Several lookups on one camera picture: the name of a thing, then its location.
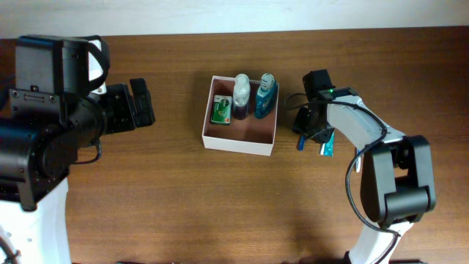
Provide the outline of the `blue disposable razor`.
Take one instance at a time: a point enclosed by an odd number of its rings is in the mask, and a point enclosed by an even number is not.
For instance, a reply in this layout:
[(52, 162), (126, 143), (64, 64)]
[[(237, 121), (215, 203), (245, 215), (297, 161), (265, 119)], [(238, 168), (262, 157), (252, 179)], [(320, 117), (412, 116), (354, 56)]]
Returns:
[(306, 143), (306, 137), (302, 134), (302, 135), (300, 135), (300, 137), (299, 137), (297, 149), (298, 149), (299, 151), (303, 151), (303, 150), (304, 150), (304, 147), (305, 147), (305, 143)]

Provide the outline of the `teal white toothpaste tube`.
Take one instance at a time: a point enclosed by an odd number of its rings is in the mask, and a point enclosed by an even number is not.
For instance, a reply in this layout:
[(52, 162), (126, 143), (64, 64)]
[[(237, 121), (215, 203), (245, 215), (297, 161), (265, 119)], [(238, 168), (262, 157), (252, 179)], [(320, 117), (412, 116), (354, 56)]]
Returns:
[(334, 133), (331, 134), (330, 140), (327, 143), (321, 144), (320, 155), (333, 157), (333, 147), (334, 147)]

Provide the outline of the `blue white toothbrush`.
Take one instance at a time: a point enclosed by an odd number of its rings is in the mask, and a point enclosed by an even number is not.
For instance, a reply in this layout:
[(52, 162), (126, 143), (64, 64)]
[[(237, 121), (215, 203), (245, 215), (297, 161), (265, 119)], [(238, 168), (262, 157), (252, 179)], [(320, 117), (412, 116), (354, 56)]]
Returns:
[(355, 149), (355, 157), (356, 157), (356, 161), (355, 161), (355, 172), (356, 173), (359, 173), (361, 171), (361, 166), (362, 166), (362, 154), (361, 154), (361, 150), (359, 150), (358, 148)]

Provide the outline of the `teal mouthwash bottle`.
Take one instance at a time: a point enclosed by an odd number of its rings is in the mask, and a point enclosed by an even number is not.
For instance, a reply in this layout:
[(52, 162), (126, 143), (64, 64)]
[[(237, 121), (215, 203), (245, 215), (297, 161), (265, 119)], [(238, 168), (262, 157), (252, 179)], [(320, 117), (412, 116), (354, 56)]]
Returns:
[(261, 77), (260, 85), (256, 93), (256, 108), (254, 116), (257, 119), (266, 117), (273, 107), (273, 97), (276, 94), (276, 80), (270, 73)]

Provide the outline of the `clear dark liquid bottle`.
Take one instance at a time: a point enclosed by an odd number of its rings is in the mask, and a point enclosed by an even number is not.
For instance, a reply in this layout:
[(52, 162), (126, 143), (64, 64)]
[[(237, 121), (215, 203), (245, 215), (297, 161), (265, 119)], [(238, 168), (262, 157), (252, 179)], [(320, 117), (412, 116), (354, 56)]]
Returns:
[(243, 120), (248, 115), (249, 98), (251, 94), (250, 80), (246, 74), (239, 74), (234, 80), (232, 115), (237, 120)]

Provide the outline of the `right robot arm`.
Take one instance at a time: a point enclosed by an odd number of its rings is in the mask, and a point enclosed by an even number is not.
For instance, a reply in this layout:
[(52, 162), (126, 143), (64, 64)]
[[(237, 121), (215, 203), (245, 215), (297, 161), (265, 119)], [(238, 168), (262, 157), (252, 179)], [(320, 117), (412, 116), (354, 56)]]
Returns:
[(335, 131), (355, 154), (345, 174), (347, 199), (363, 229), (343, 263), (389, 263), (402, 236), (436, 206), (428, 140), (382, 121), (351, 87), (337, 88), (328, 71), (303, 77), (306, 103), (297, 105), (298, 147), (312, 140), (326, 152)]

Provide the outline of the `green Dettol soap box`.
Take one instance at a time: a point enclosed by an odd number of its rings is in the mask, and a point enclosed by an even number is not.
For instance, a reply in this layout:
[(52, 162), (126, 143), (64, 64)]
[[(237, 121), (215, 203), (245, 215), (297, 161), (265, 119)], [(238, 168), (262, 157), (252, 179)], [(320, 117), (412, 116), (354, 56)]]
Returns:
[(215, 95), (210, 122), (216, 125), (230, 125), (232, 119), (232, 96)]

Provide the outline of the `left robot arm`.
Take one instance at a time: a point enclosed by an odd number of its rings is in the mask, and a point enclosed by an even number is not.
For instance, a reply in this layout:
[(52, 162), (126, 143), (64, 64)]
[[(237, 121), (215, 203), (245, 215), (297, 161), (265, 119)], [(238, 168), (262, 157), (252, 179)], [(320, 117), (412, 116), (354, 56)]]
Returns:
[(1, 120), (3, 263), (69, 263), (67, 179), (79, 150), (155, 122), (146, 81), (108, 85), (110, 67), (97, 35), (18, 38), (11, 115)]

